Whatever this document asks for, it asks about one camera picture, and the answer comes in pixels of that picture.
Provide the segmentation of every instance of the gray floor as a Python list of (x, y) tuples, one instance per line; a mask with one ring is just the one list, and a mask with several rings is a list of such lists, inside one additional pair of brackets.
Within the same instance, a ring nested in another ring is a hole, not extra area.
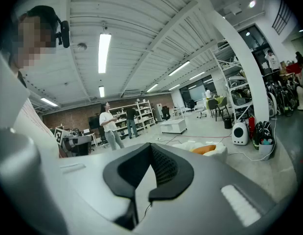
[[(251, 142), (246, 146), (232, 144), (230, 137), (232, 130), (224, 128), (222, 118), (218, 117), (216, 122), (215, 118), (211, 117), (198, 119), (196, 118), (198, 115), (198, 113), (191, 113), (186, 116), (187, 131), (181, 135), (162, 134), (159, 125), (156, 124), (147, 131), (141, 131), (140, 136), (137, 138), (129, 139), (127, 137), (123, 140), (123, 143), (125, 147), (128, 147), (145, 142), (174, 145), (179, 142), (183, 143), (188, 140), (193, 140), (201, 142), (203, 145), (208, 145), (212, 142), (222, 141), (228, 148), (228, 154), (244, 152), (252, 160), (262, 158), (261, 155), (258, 154), (258, 151), (254, 149)], [(102, 152), (112, 152), (112, 150), (108, 145), (106, 148), (100, 147), (96, 149), (92, 154)], [(279, 139), (277, 140), (275, 155), (268, 161), (252, 162), (243, 154), (232, 154), (228, 156), (227, 164), (262, 187), (277, 202), (297, 189), (296, 174), (292, 162)], [(155, 174), (152, 168), (149, 168), (136, 190), (140, 220), (144, 217), (145, 210), (150, 204), (148, 202), (148, 193), (155, 187)]]
[(293, 163), (300, 184), (303, 180), (303, 111), (295, 110), (291, 117), (278, 116), (276, 132)]

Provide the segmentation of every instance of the fire extinguisher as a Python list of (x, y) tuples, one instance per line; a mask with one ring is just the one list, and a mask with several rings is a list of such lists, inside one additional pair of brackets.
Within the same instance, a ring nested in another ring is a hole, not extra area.
[(255, 130), (255, 118), (249, 117), (249, 138), (252, 139), (254, 136), (254, 130)]

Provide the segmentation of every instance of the metal rack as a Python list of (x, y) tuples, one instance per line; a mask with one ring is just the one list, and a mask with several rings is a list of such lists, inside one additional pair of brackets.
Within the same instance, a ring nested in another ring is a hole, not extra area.
[[(247, 86), (248, 82), (230, 88), (227, 77), (231, 76), (232, 74), (236, 74), (241, 69), (243, 69), (243, 67), (240, 65), (239, 62), (228, 62), (235, 56), (235, 52), (233, 51), (233, 49), (231, 48), (231, 46), (229, 44), (225, 44), (225, 45), (219, 47), (218, 49), (211, 51), (211, 54), (212, 54), (213, 58), (215, 59), (217, 65), (221, 71), (221, 74), (224, 78), (228, 98), (230, 99), (230, 103), (232, 105), (234, 119), (235, 119), (235, 123), (236, 123), (241, 118), (241, 116), (243, 116), (246, 113), (246, 111), (249, 109), (249, 107), (252, 106), (253, 102), (251, 101), (251, 102), (248, 102), (248, 103), (245, 103), (242, 105), (235, 105), (233, 102), (233, 98), (232, 98), (232, 91), (237, 90), (241, 87)], [(245, 107), (246, 107), (245, 111), (237, 119), (235, 110), (245, 108)]]
[[(130, 104), (130, 105), (124, 105), (124, 106), (121, 106), (121, 107), (116, 107), (116, 108), (111, 108), (109, 111), (110, 113), (113, 115), (113, 117), (118, 117), (118, 116), (123, 116), (124, 117), (126, 116), (126, 112), (122, 109), (125, 109), (125, 108), (130, 108), (130, 107), (135, 107), (137, 108), (137, 111), (139, 112), (139, 115), (137, 116), (137, 122), (135, 122), (135, 125), (136, 125), (136, 129), (137, 131), (139, 130), (145, 130), (147, 129), (150, 125), (152, 124), (155, 124), (155, 120), (154, 120), (154, 116), (153, 116), (153, 113), (152, 113), (152, 109), (151, 109), (151, 106), (150, 106), (150, 102), (149, 100), (146, 101), (146, 102), (142, 102), (142, 103), (138, 103), (136, 102), (135, 104)], [(116, 122), (116, 125), (118, 127), (117, 131), (124, 131), (124, 135), (123, 136), (127, 136), (128, 135), (128, 131), (127, 131), (127, 126), (123, 126), (123, 127), (120, 127), (120, 123), (123, 123), (125, 122), (126, 123), (126, 119), (122, 119), (122, 120), (118, 120)]]

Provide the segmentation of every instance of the jeans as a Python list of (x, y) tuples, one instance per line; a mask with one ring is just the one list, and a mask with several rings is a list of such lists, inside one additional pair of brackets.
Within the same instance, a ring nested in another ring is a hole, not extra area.
[(104, 136), (111, 145), (113, 151), (117, 149), (117, 144), (120, 146), (121, 149), (124, 148), (123, 142), (120, 136), (118, 135), (117, 131), (107, 131), (104, 133)]
[(129, 136), (130, 138), (132, 137), (132, 132), (131, 132), (131, 126), (132, 126), (134, 135), (137, 137), (138, 134), (137, 134), (137, 130), (136, 130), (135, 121), (134, 121), (134, 120), (128, 119), (128, 120), (126, 121), (126, 123), (127, 123), (128, 136)]

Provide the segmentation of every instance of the fluorescent light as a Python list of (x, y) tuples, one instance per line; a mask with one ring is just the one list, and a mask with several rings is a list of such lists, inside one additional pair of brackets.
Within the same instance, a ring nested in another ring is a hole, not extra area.
[(99, 86), (99, 93), (100, 93), (100, 97), (104, 97), (104, 87), (103, 86)]
[(155, 88), (158, 84), (155, 84), (153, 87), (151, 87), (147, 92), (150, 92), (153, 88)]
[(51, 101), (49, 101), (48, 99), (46, 99), (46, 98), (44, 98), (44, 97), (42, 97), (40, 100), (42, 100), (42, 101), (44, 101), (44, 102), (46, 102), (46, 103), (48, 103), (48, 104), (50, 104), (50, 105), (52, 105), (52, 106), (58, 106), (57, 104), (52, 103)]
[(255, 5), (256, 5), (256, 1), (253, 0), (253, 1), (250, 2), (249, 7), (252, 8), (252, 7), (254, 7)]
[(171, 72), (169, 74), (169, 76), (173, 75), (174, 73), (178, 72), (181, 68), (185, 67), (186, 65), (188, 65), (190, 63), (190, 61), (187, 61), (185, 63), (183, 63), (181, 66), (179, 66), (175, 71)]
[(208, 81), (210, 81), (210, 80), (213, 80), (213, 78), (206, 80), (204, 83), (206, 83), (206, 82), (208, 82)]
[(199, 73), (198, 75), (193, 76), (192, 78), (190, 78), (190, 80), (194, 79), (195, 77), (198, 77), (198, 76), (202, 75), (203, 73), (205, 73), (205, 72), (202, 72), (202, 73)]
[(174, 88), (176, 88), (176, 87), (178, 87), (178, 86), (180, 86), (180, 84), (175, 85), (174, 87), (172, 87), (171, 89), (169, 89), (169, 91), (172, 90), (172, 89), (174, 89)]
[(100, 34), (99, 49), (98, 49), (98, 73), (106, 73), (106, 65), (107, 65), (110, 40), (111, 40), (110, 34)]

